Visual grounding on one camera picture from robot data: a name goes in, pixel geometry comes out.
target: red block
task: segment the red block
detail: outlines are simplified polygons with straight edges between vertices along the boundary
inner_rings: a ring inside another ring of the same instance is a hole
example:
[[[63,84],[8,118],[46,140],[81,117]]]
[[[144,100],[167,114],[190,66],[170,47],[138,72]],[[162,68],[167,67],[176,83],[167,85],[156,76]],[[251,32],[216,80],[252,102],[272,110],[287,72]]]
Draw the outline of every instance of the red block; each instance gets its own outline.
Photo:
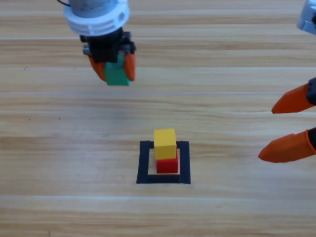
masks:
[[[178,173],[178,150],[175,159],[157,160],[157,174]]]

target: cable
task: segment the cable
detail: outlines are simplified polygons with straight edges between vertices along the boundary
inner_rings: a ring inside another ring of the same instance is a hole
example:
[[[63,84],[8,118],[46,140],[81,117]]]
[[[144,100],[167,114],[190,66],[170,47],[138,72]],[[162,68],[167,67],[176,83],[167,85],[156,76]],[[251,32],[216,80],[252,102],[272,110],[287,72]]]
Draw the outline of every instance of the cable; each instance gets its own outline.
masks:
[[[59,3],[61,3],[61,4],[63,4],[63,5],[65,5],[65,6],[70,6],[70,4],[68,4],[68,3],[64,3],[64,2],[62,2],[61,0],[57,0]]]

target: toy block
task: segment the toy block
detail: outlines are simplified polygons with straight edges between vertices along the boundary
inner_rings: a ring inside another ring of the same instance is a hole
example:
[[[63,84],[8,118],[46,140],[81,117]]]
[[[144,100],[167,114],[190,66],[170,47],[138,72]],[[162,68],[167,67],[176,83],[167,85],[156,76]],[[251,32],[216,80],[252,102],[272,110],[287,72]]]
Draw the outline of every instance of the toy block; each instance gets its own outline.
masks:
[[[154,131],[155,160],[175,159],[177,141],[174,129],[158,129]]]
[[[108,85],[130,85],[130,80],[125,73],[122,55],[118,55],[117,63],[107,62],[105,64],[104,75]]]
[[[178,173],[178,152],[175,159],[157,160],[157,174]]]

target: wooden table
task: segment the wooden table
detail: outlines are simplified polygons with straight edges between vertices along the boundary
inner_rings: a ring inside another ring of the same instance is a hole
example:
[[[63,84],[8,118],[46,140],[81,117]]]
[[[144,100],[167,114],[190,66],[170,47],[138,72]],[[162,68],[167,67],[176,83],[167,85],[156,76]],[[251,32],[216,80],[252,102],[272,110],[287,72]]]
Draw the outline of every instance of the wooden table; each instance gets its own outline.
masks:
[[[316,126],[273,115],[316,76],[304,0],[130,0],[137,79],[108,87],[55,0],[0,0],[1,237],[314,237],[315,157],[258,159]],[[174,128],[191,185],[136,184]]]

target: yellow block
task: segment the yellow block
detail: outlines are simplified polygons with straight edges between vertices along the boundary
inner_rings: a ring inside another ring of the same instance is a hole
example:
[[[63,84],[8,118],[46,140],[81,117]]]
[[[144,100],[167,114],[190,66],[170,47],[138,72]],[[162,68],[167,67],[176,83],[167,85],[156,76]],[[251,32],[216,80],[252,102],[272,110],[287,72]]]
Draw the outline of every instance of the yellow block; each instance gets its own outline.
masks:
[[[175,159],[177,153],[176,133],[174,129],[154,131],[155,160]]]

